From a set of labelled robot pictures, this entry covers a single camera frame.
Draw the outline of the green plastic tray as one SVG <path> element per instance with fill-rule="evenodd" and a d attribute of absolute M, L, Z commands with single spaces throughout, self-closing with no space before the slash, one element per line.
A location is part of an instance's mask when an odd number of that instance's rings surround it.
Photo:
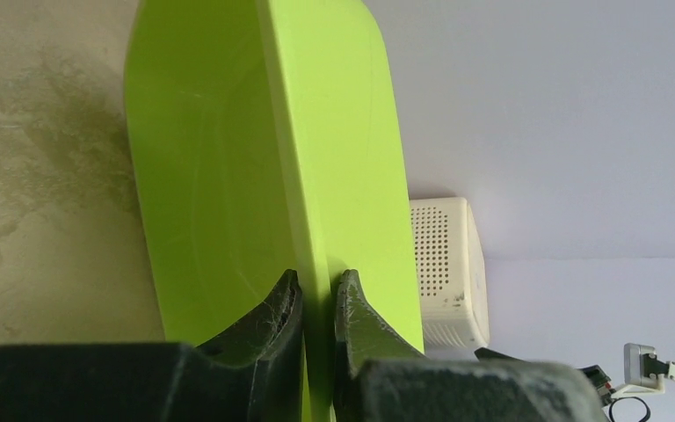
<path fill-rule="evenodd" d="M 344 271 L 422 347 L 388 56 L 363 2 L 142 1 L 124 101 L 168 340 L 203 343 L 296 270 L 310 421 L 334 418 Z"/>

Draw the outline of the cream plastic basket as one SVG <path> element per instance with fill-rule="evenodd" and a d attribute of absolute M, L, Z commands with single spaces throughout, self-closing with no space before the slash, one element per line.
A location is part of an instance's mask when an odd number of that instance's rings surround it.
<path fill-rule="evenodd" d="M 410 219 L 425 344 L 488 346 L 485 260 L 469 202 L 461 197 L 412 200 Z"/>

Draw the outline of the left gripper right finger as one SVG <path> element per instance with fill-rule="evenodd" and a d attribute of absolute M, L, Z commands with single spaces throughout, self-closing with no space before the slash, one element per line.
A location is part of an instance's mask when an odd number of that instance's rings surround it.
<path fill-rule="evenodd" d="M 582 372 L 550 362 L 434 360 L 339 279 L 333 408 L 338 421 L 603 421 Z"/>

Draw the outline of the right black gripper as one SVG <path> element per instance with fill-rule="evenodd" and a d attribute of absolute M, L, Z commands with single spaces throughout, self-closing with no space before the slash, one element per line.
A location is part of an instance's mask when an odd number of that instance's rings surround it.
<path fill-rule="evenodd" d="M 580 371 L 596 390 L 602 407 L 606 407 L 613 402 L 614 388 L 611 385 L 611 378 L 599 365 L 582 367 Z"/>

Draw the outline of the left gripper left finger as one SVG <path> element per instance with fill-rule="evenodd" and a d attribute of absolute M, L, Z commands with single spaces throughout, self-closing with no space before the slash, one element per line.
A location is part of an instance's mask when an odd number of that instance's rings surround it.
<path fill-rule="evenodd" d="M 199 346 L 0 346 L 0 421 L 297 421 L 302 294 L 296 272 Z"/>

